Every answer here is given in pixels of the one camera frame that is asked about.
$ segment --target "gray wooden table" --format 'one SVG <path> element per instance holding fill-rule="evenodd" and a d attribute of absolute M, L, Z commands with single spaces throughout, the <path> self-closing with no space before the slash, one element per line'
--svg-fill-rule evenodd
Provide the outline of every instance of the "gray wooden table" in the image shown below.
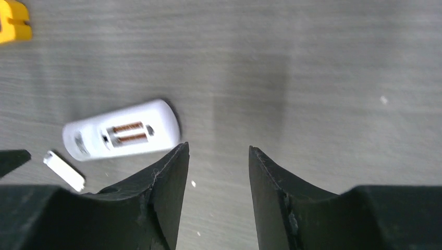
<path fill-rule="evenodd" d="M 24 3 L 33 40 L 0 46 L 0 148 L 33 160 L 1 183 L 69 188 L 48 149 L 86 192 L 135 173 L 163 153 L 77 162 L 62 127 L 163 97 L 191 148 L 178 249 L 257 249 L 249 145 L 332 192 L 442 184 L 440 1 Z"/>

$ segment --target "white debris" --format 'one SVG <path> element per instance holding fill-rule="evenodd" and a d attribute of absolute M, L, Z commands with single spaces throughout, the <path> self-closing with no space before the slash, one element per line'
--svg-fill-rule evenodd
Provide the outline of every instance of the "white debris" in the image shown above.
<path fill-rule="evenodd" d="M 387 105 L 388 103 L 388 99 L 385 96 L 381 96 L 380 97 L 380 101 L 382 102 L 382 104 Z"/>
<path fill-rule="evenodd" d="M 83 190 L 86 180 L 74 168 L 68 165 L 63 159 L 56 155 L 53 151 L 48 151 L 43 158 L 49 168 L 51 168 L 58 176 L 65 180 L 77 192 Z"/>

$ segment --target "small white speck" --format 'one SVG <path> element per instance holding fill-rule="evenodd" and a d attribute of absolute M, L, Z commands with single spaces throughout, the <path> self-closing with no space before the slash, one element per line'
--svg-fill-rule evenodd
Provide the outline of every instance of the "small white speck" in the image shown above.
<path fill-rule="evenodd" d="M 381 96 L 381 97 L 380 97 L 380 101 L 381 101 L 382 104 L 384 104 L 384 105 L 387 105 L 387 103 L 388 103 L 388 99 L 385 98 L 385 96 Z"/>

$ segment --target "yellow object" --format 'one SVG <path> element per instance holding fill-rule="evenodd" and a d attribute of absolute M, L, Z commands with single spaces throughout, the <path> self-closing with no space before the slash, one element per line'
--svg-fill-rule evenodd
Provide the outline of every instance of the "yellow object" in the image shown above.
<path fill-rule="evenodd" d="M 0 44 L 17 40 L 31 40 L 32 30 L 26 22 L 26 7 L 15 0 L 0 0 Z"/>

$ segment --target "white plastic piece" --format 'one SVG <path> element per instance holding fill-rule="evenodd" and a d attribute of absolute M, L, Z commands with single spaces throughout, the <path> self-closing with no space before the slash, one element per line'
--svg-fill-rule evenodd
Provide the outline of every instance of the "white plastic piece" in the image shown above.
<path fill-rule="evenodd" d="M 161 99 L 71 122 L 63 128 L 64 145 L 79 161 L 168 150 L 179 140 L 177 118 Z"/>
<path fill-rule="evenodd" d="M 65 180 L 73 189 L 80 192 L 84 188 L 86 180 L 77 173 L 71 166 L 57 156 L 53 151 L 48 151 L 43 158 L 49 168 Z"/>

